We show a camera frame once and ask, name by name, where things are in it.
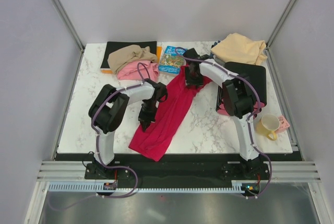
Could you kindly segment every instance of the yellow mug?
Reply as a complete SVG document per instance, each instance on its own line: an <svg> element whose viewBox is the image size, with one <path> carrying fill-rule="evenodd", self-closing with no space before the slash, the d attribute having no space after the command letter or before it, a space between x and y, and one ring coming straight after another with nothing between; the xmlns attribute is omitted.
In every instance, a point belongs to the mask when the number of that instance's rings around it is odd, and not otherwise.
<svg viewBox="0 0 334 224"><path fill-rule="evenodd" d="M266 136L268 139L276 140L277 135L275 131L279 127L280 127L280 120L275 115L266 114L257 123L255 131L260 135Z"/></svg>

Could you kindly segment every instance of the pink sponge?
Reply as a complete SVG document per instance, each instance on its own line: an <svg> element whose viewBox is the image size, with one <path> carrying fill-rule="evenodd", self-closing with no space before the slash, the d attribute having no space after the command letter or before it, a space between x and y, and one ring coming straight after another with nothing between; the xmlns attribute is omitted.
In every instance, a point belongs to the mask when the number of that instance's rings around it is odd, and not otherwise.
<svg viewBox="0 0 334 224"><path fill-rule="evenodd" d="M278 119L280 120L280 127L276 130L277 134L284 132L290 127L290 124L283 115L279 116Z"/></svg>

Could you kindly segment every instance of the red towel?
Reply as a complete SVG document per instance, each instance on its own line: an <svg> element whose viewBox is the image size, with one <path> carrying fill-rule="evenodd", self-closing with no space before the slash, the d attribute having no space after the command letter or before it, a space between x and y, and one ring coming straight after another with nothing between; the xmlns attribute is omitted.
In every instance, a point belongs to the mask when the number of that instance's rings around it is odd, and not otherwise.
<svg viewBox="0 0 334 224"><path fill-rule="evenodd" d="M155 161L165 154L193 98L203 88L186 87L184 69L185 66L182 66L179 75L167 85L168 98L159 103L156 122L151 123L146 132L139 126L129 145L132 150ZM209 82L211 80L204 77L204 85Z"/></svg>

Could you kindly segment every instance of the gray floor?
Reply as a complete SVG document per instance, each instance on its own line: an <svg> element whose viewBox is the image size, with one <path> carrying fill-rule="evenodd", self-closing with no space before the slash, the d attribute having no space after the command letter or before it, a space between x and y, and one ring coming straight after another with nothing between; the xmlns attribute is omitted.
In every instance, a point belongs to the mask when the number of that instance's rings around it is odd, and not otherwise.
<svg viewBox="0 0 334 224"><path fill-rule="evenodd" d="M87 193L48 193L62 208ZM229 194L139 193L125 199L88 199L66 211L44 206L47 224L95 223L319 223L307 185L272 184L254 200Z"/></svg>

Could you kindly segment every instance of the marble tabletop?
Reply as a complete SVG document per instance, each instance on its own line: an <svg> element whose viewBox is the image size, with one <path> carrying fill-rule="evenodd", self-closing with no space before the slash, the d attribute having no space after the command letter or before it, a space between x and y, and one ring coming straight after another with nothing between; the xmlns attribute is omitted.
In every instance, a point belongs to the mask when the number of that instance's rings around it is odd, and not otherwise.
<svg viewBox="0 0 334 224"><path fill-rule="evenodd" d="M213 42L162 42L158 43L163 51L168 45L183 48L195 48L199 54L210 53ZM91 119L88 110L105 84L114 87L128 86L137 83L131 80L117 80L115 75L100 72L100 65L104 56L106 43L87 44L81 67L67 112L65 125L59 143L58 153L88 153L95 151L95 132L90 127ZM261 115L271 113L280 116L281 110L272 84L267 64L267 106L255 119ZM160 75L159 81L168 84L173 77ZM216 98L218 86L213 82L207 84L194 98L190 110L173 137L167 150L169 154L193 153L238 153L239 141L234 122L231 117L216 112ZM123 121L115 133L115 153L135 153L128 145L139 126L138 114L141 102L127 107ZM256 141L260 150L266 153L291 153L292 148L287 132L280 133L276 141L256 134Z"/></svg>

